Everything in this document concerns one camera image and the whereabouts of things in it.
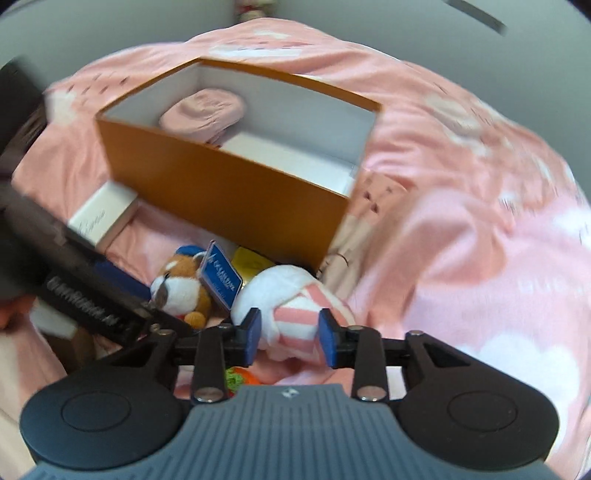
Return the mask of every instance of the bed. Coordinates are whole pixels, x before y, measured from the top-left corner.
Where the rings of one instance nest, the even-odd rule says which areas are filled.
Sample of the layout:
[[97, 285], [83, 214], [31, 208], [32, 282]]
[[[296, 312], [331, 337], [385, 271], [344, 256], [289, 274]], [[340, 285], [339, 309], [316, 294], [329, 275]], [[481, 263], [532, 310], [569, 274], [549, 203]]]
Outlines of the bed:
[[[260, 19], [186, 43], [132, 48], [48, 90], [51, 123], [14, 185], [67, 220], [109, 178], [93, 115], [127, 90], [199, 56], [247, 61], [367, 96], [384, 111], [320, 278], [356, 322], [401, 338], [429, 334], [546, 394], [560, 416], [548, 464], [584, 472], [588, 408], [591, 210], [568, 165], [539, 137], [420, 66], [296, 22]], [[211, 234], [142, 205], [110, 260], [149, 284], [179, 245]], [[0, 333], [0, 476], [32, 465], [18, 415], [64, 375], [24, 312]], [[267, 383], [339, 382], [351, 373], [260, 357]], [[391, 372], [392, 394], [403, 395]]]

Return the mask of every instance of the grey ribbed plate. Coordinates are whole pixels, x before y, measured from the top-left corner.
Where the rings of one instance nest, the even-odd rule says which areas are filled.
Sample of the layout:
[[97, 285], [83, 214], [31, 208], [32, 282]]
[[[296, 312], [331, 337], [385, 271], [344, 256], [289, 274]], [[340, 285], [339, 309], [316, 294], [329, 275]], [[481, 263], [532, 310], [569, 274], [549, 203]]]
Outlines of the grey ribbed plate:
[[351, 400], [339, 385], [243, 387], [195, 407], [149, 458], [107, 472], [40, 464], [26, 480], [558, 480], [544, 464], [476, 472], [410, 442], [388, 407]]

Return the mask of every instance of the yellow package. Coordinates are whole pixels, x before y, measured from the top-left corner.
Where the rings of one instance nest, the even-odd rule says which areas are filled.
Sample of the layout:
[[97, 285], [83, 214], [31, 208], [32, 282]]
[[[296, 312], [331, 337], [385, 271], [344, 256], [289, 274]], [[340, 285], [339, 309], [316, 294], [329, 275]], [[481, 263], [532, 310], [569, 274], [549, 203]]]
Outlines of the yellow package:
[[256, 254], [252, 250], [244, 247], [238, 247], [232, 258], [232, 265], [242, 277], [242, 286], [250, 282], [263, 270], [275, 266], [275, 264], [268, 258]]

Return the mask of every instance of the brown and white plush hamster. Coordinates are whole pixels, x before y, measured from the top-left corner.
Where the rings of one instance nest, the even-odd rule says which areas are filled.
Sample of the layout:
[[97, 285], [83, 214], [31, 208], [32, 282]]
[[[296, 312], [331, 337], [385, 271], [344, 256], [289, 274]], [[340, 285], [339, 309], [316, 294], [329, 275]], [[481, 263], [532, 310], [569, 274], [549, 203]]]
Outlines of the brown and white plush hamster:
[[205, 328], [212, 299], [197, 278], [205, 252], [180, 254], [179, 249], [152, 282], [152, 302], [157, 308], [179, 317], [193, 328]]

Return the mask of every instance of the grey wall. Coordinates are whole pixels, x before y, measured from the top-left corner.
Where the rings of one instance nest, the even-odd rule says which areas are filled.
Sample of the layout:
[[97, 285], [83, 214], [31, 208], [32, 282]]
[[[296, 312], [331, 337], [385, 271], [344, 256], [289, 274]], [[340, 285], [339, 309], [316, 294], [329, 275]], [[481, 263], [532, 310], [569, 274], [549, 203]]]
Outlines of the grey wall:
[[104, 55], [232, 25], [233, 0], [37, 0], [0, 18], [0, 65], [24, 55], [52, 82]]
[[443, 0], [279, 0], [279, 16], [413, 61], [526, 125], [591, 194], [591, 23], [566, 0], [470, 0], [501, 36]]

